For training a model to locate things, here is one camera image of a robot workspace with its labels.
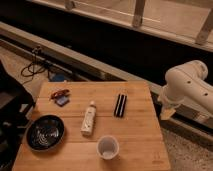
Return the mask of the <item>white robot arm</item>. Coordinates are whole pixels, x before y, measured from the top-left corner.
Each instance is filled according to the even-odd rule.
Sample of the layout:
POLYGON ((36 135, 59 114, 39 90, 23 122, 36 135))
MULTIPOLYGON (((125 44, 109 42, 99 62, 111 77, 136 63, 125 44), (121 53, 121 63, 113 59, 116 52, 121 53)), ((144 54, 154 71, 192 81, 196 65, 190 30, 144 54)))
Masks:
POLYGON ((166 84, 158 96, 162 104, 160 119, 168 120, 185 98, 192 99, 213 114, 213 85, 205 82, 207 76, 207 65, 200 60, 170 68, 165 74, 166 84))

